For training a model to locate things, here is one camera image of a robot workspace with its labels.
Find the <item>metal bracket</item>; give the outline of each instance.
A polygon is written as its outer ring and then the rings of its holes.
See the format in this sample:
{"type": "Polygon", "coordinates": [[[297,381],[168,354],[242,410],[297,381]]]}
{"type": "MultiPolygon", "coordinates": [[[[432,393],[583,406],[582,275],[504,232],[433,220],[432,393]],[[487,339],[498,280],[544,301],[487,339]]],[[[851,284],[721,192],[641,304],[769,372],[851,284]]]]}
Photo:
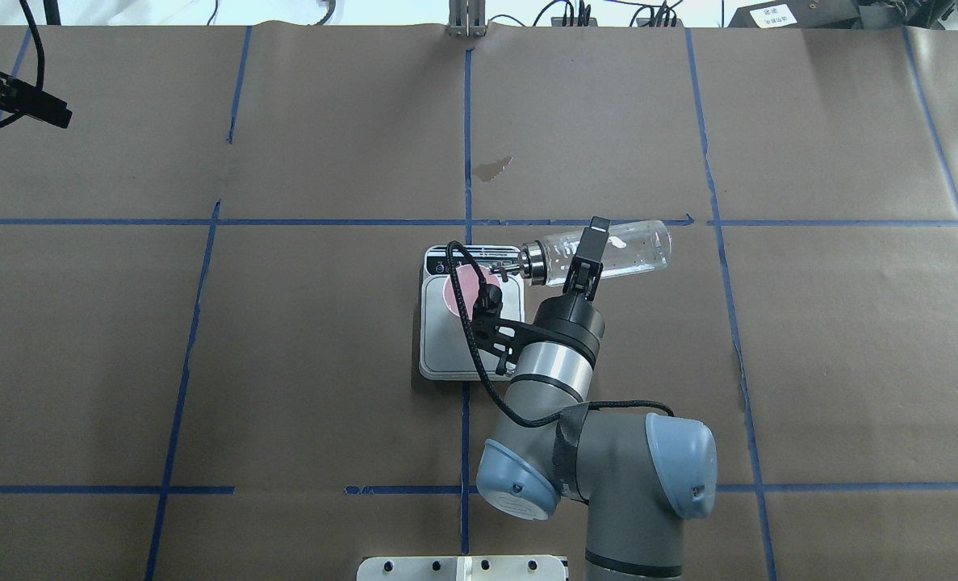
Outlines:
{"type": "Polygon", "coordinates": [[[567,581],[564,558],[490,555],[463,558],[369,558],[357,581],[567,581]]]}
{"type": "Polygon", "coordinates": [[[450,0],[450,36],[486,36],[486,0],[450,0]]]}

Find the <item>sticker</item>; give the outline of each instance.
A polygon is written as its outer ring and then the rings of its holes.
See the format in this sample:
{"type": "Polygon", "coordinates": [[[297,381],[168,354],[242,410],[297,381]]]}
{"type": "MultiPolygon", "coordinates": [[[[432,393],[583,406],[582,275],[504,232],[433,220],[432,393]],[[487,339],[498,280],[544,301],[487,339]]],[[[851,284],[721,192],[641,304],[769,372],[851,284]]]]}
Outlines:
{"type": "Polygon", "coordinates": [[[751,17],[755,19],[755,23],[759,25],[759,28],[776,28],[798,23],[795,19],[795,15],[791,14],[791,8],[788,8],[786,4],[751,10],[751,17]]]}

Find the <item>blue joint cap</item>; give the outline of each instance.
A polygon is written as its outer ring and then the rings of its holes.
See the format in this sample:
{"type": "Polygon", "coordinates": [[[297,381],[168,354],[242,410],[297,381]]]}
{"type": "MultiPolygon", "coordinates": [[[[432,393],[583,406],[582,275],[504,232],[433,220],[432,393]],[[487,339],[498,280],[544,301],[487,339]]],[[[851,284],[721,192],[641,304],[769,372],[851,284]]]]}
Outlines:
{"type": "Polygon", "coordinates": [[[719,468],[715,437],[699,420],[647,415],[651,460],[673,511],[682,519],[705,518],[715,507],[719,468]]]}
{"type": "Polygon", "coordinates": [[[487,503],[520,519],[549,519],[561,500],[540,471],[493,439],[486,440],[475,485],[487,503]]]}

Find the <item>clear bottle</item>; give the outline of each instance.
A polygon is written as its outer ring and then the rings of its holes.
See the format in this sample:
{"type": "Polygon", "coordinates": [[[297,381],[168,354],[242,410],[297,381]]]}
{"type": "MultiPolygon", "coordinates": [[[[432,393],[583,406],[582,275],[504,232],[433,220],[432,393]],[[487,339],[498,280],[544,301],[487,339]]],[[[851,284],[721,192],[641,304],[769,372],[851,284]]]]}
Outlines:
{"type": "MultiPolygon", "coordinates": [[[[562,286],[568,275],[572,254],[579,247],[583,231],[544,236],[538,243],[522,248],[522,262],[529,265],[533,284],[562,286]]],[[[608,228],[604,272],[600,278],[614,278],[641,272],[661,270],[669,265],[671,236],[660,220],[616,224],[608,228]]]]}

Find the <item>gray robotic arm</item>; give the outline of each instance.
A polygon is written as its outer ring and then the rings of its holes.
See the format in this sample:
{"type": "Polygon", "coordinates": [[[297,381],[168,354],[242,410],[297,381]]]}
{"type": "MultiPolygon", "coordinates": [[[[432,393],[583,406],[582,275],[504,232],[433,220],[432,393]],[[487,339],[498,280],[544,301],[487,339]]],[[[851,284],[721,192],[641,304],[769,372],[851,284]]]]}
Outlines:
{"type": "Polygon", "coordinates": [[[479,293],[470,328],[464,321],[465,335],[501,365],[516,364],[476,485],[493,507],[522,519],[550,518],[561,496],[588,505],[589,581],[680,579],[683,521],[714,506],[715,440],[701,422],[656,402],[587,401],[604,334],[592,299],[607,239],[607,220],[594,218],[563,295],[542,303],[531,326],[500,334],[510,323],[496,318],[494,290],[479,293]],[[603,411],[642,404],[669,416],[603,411]]]}

